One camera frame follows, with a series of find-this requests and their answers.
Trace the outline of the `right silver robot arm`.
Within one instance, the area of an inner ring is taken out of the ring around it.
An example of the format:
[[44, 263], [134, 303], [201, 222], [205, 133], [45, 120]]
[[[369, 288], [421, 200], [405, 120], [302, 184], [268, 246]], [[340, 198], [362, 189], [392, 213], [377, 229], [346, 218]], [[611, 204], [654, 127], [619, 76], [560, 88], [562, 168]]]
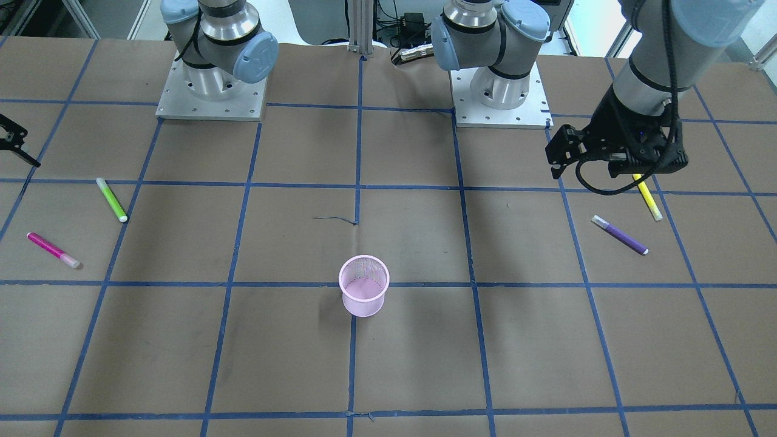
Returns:
[[279, 44], [245, 1], [163, 1], [172, 41], [16, 37], [2, 48], [2, 161], [41, 164], [60, 117], [85, 164], [133, 163], [159, 121], [214, 147], [258, 122]]

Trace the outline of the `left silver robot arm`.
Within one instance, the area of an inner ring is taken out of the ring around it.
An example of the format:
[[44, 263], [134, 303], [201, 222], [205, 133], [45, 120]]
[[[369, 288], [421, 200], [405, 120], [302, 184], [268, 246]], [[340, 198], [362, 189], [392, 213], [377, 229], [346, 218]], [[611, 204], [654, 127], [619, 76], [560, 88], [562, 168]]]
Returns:
[[[641, 39], [586, 127], [563, 125], [546, 146], [552, 176], [605, 161], [611, 177], [672, 174], [688, 166], [678, 103], [735, 42], [761, 1], [622, 1]], [[431, 22], [436, 63], [475, 69], [475, 97], [498, 110], [518, 107], [530, 69], [551, 33], [532, 1], [449, 1]]]

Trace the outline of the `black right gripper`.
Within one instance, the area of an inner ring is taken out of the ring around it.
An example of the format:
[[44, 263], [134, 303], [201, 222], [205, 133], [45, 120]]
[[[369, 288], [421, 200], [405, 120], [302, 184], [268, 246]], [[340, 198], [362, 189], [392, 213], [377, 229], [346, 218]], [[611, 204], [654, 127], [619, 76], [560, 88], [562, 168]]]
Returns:
[[41, 163], [36, 158], [31, 157], [26, 151], [22, 150], [28, 130], [7, 116], [1, 114], [1, 146], [2, 150], [12, 151], [17, 157], [22, 158], [25, 163], [40, 167]]

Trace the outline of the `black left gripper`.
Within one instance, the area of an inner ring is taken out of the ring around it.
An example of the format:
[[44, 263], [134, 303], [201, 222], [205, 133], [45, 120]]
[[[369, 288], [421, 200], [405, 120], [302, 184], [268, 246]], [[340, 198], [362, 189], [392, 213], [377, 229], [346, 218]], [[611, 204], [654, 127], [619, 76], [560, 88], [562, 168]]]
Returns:
[[674, 103], [658, 116], [643, 115], [621, 103], [609, 88], [583, 132], [583, 159], [608, 161], [611, 177], [649, 171], [671, 174], [688, 166]]

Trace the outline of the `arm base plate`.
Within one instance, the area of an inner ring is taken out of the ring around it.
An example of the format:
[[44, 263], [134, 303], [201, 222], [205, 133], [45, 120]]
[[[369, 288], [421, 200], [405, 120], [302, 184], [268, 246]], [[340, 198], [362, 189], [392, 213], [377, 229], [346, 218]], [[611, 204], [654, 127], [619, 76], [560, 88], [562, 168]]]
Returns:
[[260, 121], [267, 78], [248, 84], [218, 67], [194, 69], [173, 61], [156, 116], [184, 121]]
[[528, 76], [508, 80], [488, 67], [450, 71], [456, 124], [471, 128], [544, 129], [554, 125], [535, 63]]

